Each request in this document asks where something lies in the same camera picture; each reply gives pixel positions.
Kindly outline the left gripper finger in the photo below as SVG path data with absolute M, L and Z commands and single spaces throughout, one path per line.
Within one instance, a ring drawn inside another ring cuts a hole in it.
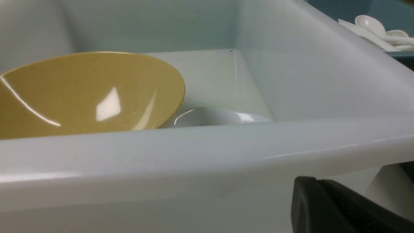
M 294 233 L 412 233 L 414 224 L 334 181 L 298 176 L 291 202 Z

